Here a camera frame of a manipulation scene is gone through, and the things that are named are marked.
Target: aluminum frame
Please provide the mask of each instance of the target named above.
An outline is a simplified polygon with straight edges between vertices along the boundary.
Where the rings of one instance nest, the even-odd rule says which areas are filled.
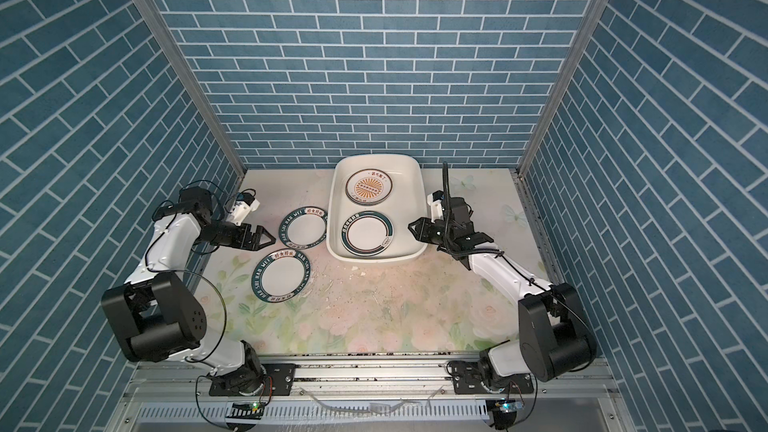
[[[531,168],[533,159],[536,157],[536,152],[542,145],[544,136],[547,134],[547,130],[549,130],[549,125],[552,123],[552,119],[554,119],[554,114],[557,113],[558,107],[560,107],[560,102],[563,100],[565,91],[571,83],[571,79],[573,79],[576,67],[581,61],[581,57],[587,49],[587,45],[589,45],[592,33],[594,33],[594,30],[598,27],[598,22],[600,21],[600,17],[603,15],[607,4],[608,0],[589,1],[587,11],[584,13],[584,18],[581,20],[581,25],[576,32],[576,37],[574,37],[574,41],[568,49],[568,54],[566,55],[565,60],[563,60],[563,65],[558,74],[558,78],[550,89],[549,98],[547,98],[544,108],[542,109],[542,114],[533,128],[531,139],[528,140],[528,144],[523,151],[523,157],[520,158],[520,164],[518,165],[518,174],[520,177],[525,177],[525,174],[528,173],[528,169]]]
[[[456,395],[444,366],[448,360],[478,360],[478,353],[461,354],[369,354],[360,355],[270,355],[263,356],[265,364],[290,362],[296,364],[296,375],[290,396],[273,398],[272,406],[311,406],[313,403],[302,389],[319,400],[359,403],[360,401],[427,400],[433,406],[456,404],[466,400],[497,398],[498,394]],[[159,404],[194,403],[194,381],[198,370],[184,364],[141,363],[131,379],[125,395],[113,415],[107,431],[129,432],[137,423],[142,408]],[[207,385],[200,382],[200,390]],[[597,358],[592,365],[578,373],[538,384],[540,398],[597,398],[610,432],[633,432],[607,363]],[[532,398],[533,394],[523,394]],[[233,398],[212,398],[204,392],[199,397],[202,408],[224,410]],[[194,417],[178,417],[178,421],[199,422]]]
[[[200,116],[203,117],[205,123],[208,125],[211,134],[213,134],[216,143],[219,144],[221,150],[224,152],[225,157],[229,160],[232,167],[235,169],[235,173],[238,177],[245,177],[245,164],[243,159],[235,150],[232,141],[226,134],[224,127],[221,125],[216,112],[210,104],[203,88],[197,81],[192,69],[190,68],[187,60],[184,58],[184,54],[181,53],[179,44],[174,39],[174,36],[170,33],[168,25],[163,19],[163,15],[158,9],[158,5],[154,0],[132,0],[136,9],[139,11],[141,18],[149,27],[152,36],[158,42],[158,45],[168,59],[170,66],[174,68],[176,75],[179,77],[179,81],[184,86],[184,89],[189,93],[190,98],[197,107],[197,111]]]
[[[512,173],[512,181],[518,191],[518,196],[520,196],[520,202],[523,205],[525,217],[528,219],[528,225],[531,226],[531,232],[533,233],[533,239],[536,241],[538,252],[542,256],[547,277],[553,284],[562,284],[565,282],[565,276],[562,273],[557,256],[554,254],[547,231],[544,230],[542,215],[538,213],[531,190],[528,188],[526,181],[515,172]]]

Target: cable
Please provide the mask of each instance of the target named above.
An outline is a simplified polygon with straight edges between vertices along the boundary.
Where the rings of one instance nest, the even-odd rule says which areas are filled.
[[[520,390],[520,387],[514,382],[514,380],[509,381],[509,389],[507,389],[507,400],[509,400],[509,393],[512,391],[512,386],[518,389],[518,394],[520,395],[520,402],[523,404],[523,407],[525,407],[525,400],[523,399],[523,392]]]
[[[536,279],[534,279],[533,277],[526,277],[522,272],[520,272],[518,270],[517,267],[515,267],[509,260],[507,260],[507,258],[505,256],[502,256],[502,258],[504,259],[504,262],[506,262],[510,267],[512,267],[512,270],[514,270],[521,277],[523,277],[523,279],[528,284],[535,285],[536,287],[540,288],[544,292],[550,292],[547,289],[543,288],[541,285],[537,284],[536,283]],[[571,315],[576,317],[582,323],[584,328],[586,328],[587,330],[590,329],[589,325],[587,325],[587,322],[585,322],[578,314],[576,314],[576,312],[573,312],[569,306],[567,306],[563,301],[559,301],[558,298],[554,296],[554,294],[552,294],[552,297],[554,298],[555,301],[557,301],[557,303],[562,305],[565,310],[567,310]],[[590,347],[589,348],[589,361],[587,362],[587,364],[582,366],[582,367],[580,367],[580,368],[571,369],[571,370],[569,370],[569,372],[581,372],[582,370],[586,369],[587,367],[592,365],[592,362],[594,362],[594,359],[597,357],[597,355],[598,355],[598,351],[597,350],[592,350],[592,347]]]
[[[194,402],[197,405],[197,413],[200,414],[200,416],[203,418],[203,420],[205,420],[208,424],[213,425],[214,427],[219,427],[220,429],[230,430],[230,432],[232,430],[237,432],[239,427],[235,427],[234,429],[231,429],[229,427],[225,427],[223,425],[218,425],[218,424],[216,424],[214,422],[211,422],[210,420],[208,420],[207,417],[205,417],[205,415],[203,414],[203,409],[200,408],[200,401],[197,399],[197,394],[198,394],[198,392],[197,392],[197,385],[200,382],[200,379],[209,379],[210,380],[210,377],[208,377],[206,375],[198,375],[197,379],[195,379],[195,381],[194,381]]]
[[[202,178],[202,179],[200,179],[200,180],[194,180],[194,181],[192,181],[192,182],[188,183],[186,186],[182,187],[182,188],[179,190],[179,196],[181,195],[181,191],[182,191],[182,190],[186,190],[187,188],[189,188],[189,186],[193,186],[194,184],[199,184],[199,183],[201,183],[201,182],[206,182],[206,183],[209,183],[209,184],[211,184],[213,187],[216,187],[216,188],[218,188],[218,189],[219,189],[219,192],[221,192],[221,193],[224,195],[224,197],[227,197],[227,198],[231,197],[231,196],[230,196],[229,194],[227,194],[227,193],[226,193],[226,192],[225,192],[225,191],[224,191],[224,190],[223,190],[221,187],[219,187],[219,185],[218,185],[218,184],[216,184],[216,182],[212,182],[211,180],[206,180],[206,179],[204,179],[204,178]],[[212,196],[213,196],[213,197],[216,199],[216,204],[219,206],[219,211],[221,211],[221,216],[219,216],[218,220],[222,220],[222,219],[224,219],[224,216],[226,216],[226,211],[224,210],[224,207],[221,205],[221,200],[219,199],[219,197],[218,197],[216,194],[214,194],[214,193],[211,193],[211,195],[212,195]]]
[[[323,403],[320,399],[315,397],[315,395],[305,389],[299,389],[301,390],[304,395],[309,395],[310,399],[312,399],[313,402],[315,402],[317,405],[319,405],[321,408],[328,410],[329,412],[337,412],[340,414],[351,414],[351,415],[390,415],[393,414],[395,411],[397,411],[399,408],[403,407],[404,405],[418,405],[418,402],[416,400],[400,400],[397,404],[393,406],[389,406],[387,409],[382,410],[374,410],[372,408],[367,409],[352,409],[352,408],[344,408],[344,407],[333,407],[331,405]]]
[[[270,376],[270,398],[266,399],[266,404],[264,404],[264,407],[272,403],[272,376]]]
[[[174,204],[173,202],[171,202],[170,200],[163,200],[162,202],[160,202],[160,204],[159,204],[157,207],[155,207],[155,209],[154,209],[154,212],[152,212],[152,216],[153,216],[153,217],[154,217],[154,215],[155,215],[156,213],[158,213],[158,210],[160,210],[160,207],[162,207],[162,206],[163,206],[163,204],[165,204],[166,202],[168,202],[168,203],[169,203],[169,204],[171,204],[172,206],[175,206],[175,204]],[[179,214],[178,214],[178,212],[174,214],[174,217],[173,217],[173,218],[170,220],[170,222],[168,222],[168,225],[167,225],[167,226],[165,226],[165,230],[163,230],[163,233],[162,233],[162,234],[160,234],[160,235],[158,236],[158,238],[156,238],[155,240],[153,240],[153,241],[152,241],[152,243],[151,243],[151,244],[149,244],[149,247],[147,247],[147,251],[144,253],[144,266],[147,268],[147,271],[148,271],[148,272],[154,272],[154,273],[162,272],[162,271],[154,271],[154,270],[152,270],[152,269],[150,269],[150,268],[149,268],[149,259],[148,259],[148,256],[149,256],[149,252],[150,252],[150,250],[152,250],[152,247],[154,247],[154,245],[155,245],[155,244],[157,244],[157,243],[158,243],[158,241],[159,241],[159,240],[160,240],[160,239],[161,239],[163,236],[165,236],[165,235],[168,233],[168,231],[169,231],[169,229],[170,229],[170,226],[172,226],[172,225],[174,224],[174,221],[176,220],[176,217],[177,217],[178,215],[179,215]]]
[[[223,340],[224,340],[224,332],[226,331],[226,302],[224,301],[224,297],[221,295],[221,292],[219,292],[219,289],[217,289],[217,288],[216,288],[216,285],[214,285],[214,284],[213,284],[213,283],[212,283],[210,280],[208,280],[207,278],[203,277],[203,275],[202,275],[202,274],[198,274],[197,272],[192,272],[192,271],[188,271],[188,270],[182,270],[182,269],[179,269],[179,270],[169,270],[169,271],[161,271],[161,272],[186,272],[187,274],[197,275],[197,277],[199,277],[199,278],[202,278],[203,280],[205,280],[206,282],[208,282],[208,285],[210,285],[212,288],[214,288],[214,292],[216,292],[216,295],[218,295],[218,296],[219,296],[219,300],[221,301],[221,307],[222,307],[222,309],[224,310],[224,325],[223,325],[223,326],[222,326],[222,328],[221,328],[221,334],[219,335],[219,340],[218,340],[218,341],[216,341],[216,345],[214,346],[214,348],[212,348],[212,349],[210,350],[210,352],[208,352],[208,355],[206,355],[206,356],[205,356],[205,357],[203,357],[202,359],[200,359],[200,360],[189,360],[189,359],[185,359],[185,360],[184,360],[185,362],[187,362],[187,363],[189,363],[189,364],[196,364],[196,363],[198,363],[198,362],[203,362],[204,360],[208,359],[208,357],[210,357],[211,355],[213,355],[213,354],[214,354],[214,352],[216,351],[216,349],[218,349],[218,347],[219,347],[219,344],[221,344],[221,341],[223,341]]]
[[[206,180],[206,179],[204,179],[204,178],[202,178],[202,179],[200,179],[200,180],[193,180],[192,182],[188,183],[186,186],[182,187],[182,188],[181,188],[181,190],[185,190],[185,189],[186,189],[186,188],[188,188],[189,186],[193,186],[194,184],[199,184],[199,183],[201,183],[201,182],[206,182],[206,183],[209,183],[209,184],[211,184],[213,187],[216,187],[216,188],[218,188],[218,189],[219,189],[219,192],[221,192],[222,194],[224,194],[224,196],[225,196],[225,197],[229,197],[229,194],[227,194],[227,193],[224,191],[224,189],[223,189],[223,188],[219,187],[219,185],[218,185],[216,182],[212,182],[212,181],[210,181],[210,180]]]
[[[196,250],[193,250],[193,251],[191,251],[191,252],[192,252],[193,254],[195,254],[195,255],[208,255],[208,254],[213,254],[214,252],[216,252],[217,250],[219,250],[219,247],[221,247],[221,246],[220,246],[220,245],[217,245],[216,247],[214,247],[214,250],[210,250],[210,251],[208,251],[208,252],[198,252],[198,251],[196,251]]]
[[[534,409],[534,408],[536,408],[536,399],[538,398],[538,379],[536,379],[536,376],[535,376],[535,375],[533,375],[533,374],[531,374],[531,377],[533,377],[533,380],[534,380],[534,382],[535,382],[535,389],[534,389],[534,394],[533,394],[533,403],[531,404],[531,409],[530,409],[530,411],[528,412],[528,415],[526,415],[525,417],[523,417],[523,418],[522,418],[522,420],[518,420],[518,421],[516,421],[516,422],[515,422],[513,425],[511,425],[510,427],[507,427],[507,430],[509,430],[509,429],[513,428],[515,425],[520,425],[520,424],[522,424],[523,422],[525,422],[526,420],[528,420],[528,418],[530,418],[530,417],[531,417],[531,415],[533,415],[533,409]]]

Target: plate with orange sunburst design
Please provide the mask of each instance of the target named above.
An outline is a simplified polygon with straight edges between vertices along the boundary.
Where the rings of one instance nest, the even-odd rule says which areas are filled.
[[[346,196],[360,206],[374,206],[392,191],[392,178],[377,168],[366,168],[346,181]]]

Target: metal grille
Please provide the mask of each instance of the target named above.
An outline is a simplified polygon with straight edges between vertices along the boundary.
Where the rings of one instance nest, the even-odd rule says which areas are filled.
[[[395,400],[382,400],[377,404],[395,405]],[[264,410],[264,416],[260,420],[238,418],[248,415],[242,410],[232,409],[234,402],[221,405],[201,404],[205,416],[214,422],[221,422],[227,415],[227,422],[237,424],[339,424],[348,422],[365,421],[400,421],[400,420],[486,420],[488,411],[483,400],[432,400],[427,404],[425,400],[419,404],[408,404],[398,408],[390,414],[355,415],[354,413],[336,412],[324,409],[319,405],[302,400],[281,404],[273,402]],[[364,400],[329,400],[325,404],[335,408],[347,408],[352,410],[368,410],[370,402]],[[197,413],[197,407],[188,403],[145,403],[138,415],[141,422],[202,422],[203,418]]]

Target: metal rail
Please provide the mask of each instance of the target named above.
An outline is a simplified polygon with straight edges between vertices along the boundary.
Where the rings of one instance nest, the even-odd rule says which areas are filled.
[[[452,407],[457,404],[483,404],[485,399],[498,397],[497,394],[454,394],[451,379],[444,369],[448,360],[478,360],[478,354],[467,352],[262,357],[265,364],[290,362],[297,366],[291,395],[272,399],[270,407],[279,410],[298,410],[306,413],[316,408],[307,392],[336,406],[349,404],[359,407],[360,403],[367,401],[384,403],[420,400],[424,403],[424,400],[429,399],[429,407],[437,410],[454,410]],[[194,406],[194,381],[199,375],[200,369],[184,364],[140,364],[107,431],[130,432],[137,420],[202,420]],[[220,415],[222,418],[229,410],[233,398],[208,397],[206,387],[207,385],[203,386],[201,382],[201,407],[206,410],[206,416],[214,414],[215,417]],[[523,394],[523,397],[532,398],[533,394]],[[626,427],[625,420],[622,420],[620,411],[623,401],[610,369],[602,358],[596,359],[588,369],[581,372],[564,374],[546,383],[540,382],[538,397],[596,398],[600,401],[610,432],[631,430]],[[440,420],[457,418],[458,416],[453,419],[445,416]],[[280,422],[280,418],[270,420]],[[293,419],[284,417],[282,420],[291,422]]]
[[[605,11],[605,6],[608,4],[608,0],[590,0],[587,6],[587,11],[584,13],[584,18],[581,20],[579,30],[576,32],[576,37],[568,49],[568,55],[563,60],[563,65],[558,75],[558,79],[552,86],[552,90],[549,93],[544,108],[542,109],[542,115],[539,117],[536,126],[531,134],[531,139],[528,140],[528,146],[523,151],[523,157],[520,159],[520,165],[518,166],[518,174],[520,177],[525,177],[528,173],[528,169],[531,168],[533,158],[536,157],[538,148],[542,145],[542,140],[547,134],[549,125],[552,123],[554,114],[557,113],[560,102],[563,100],[565,91],[568,85],[571,83],[571,79],[576,72],[576,66],[581,61],[581,56],[589,45],[589,40],[592,37],[592,33],[598,26],[600,17]]]

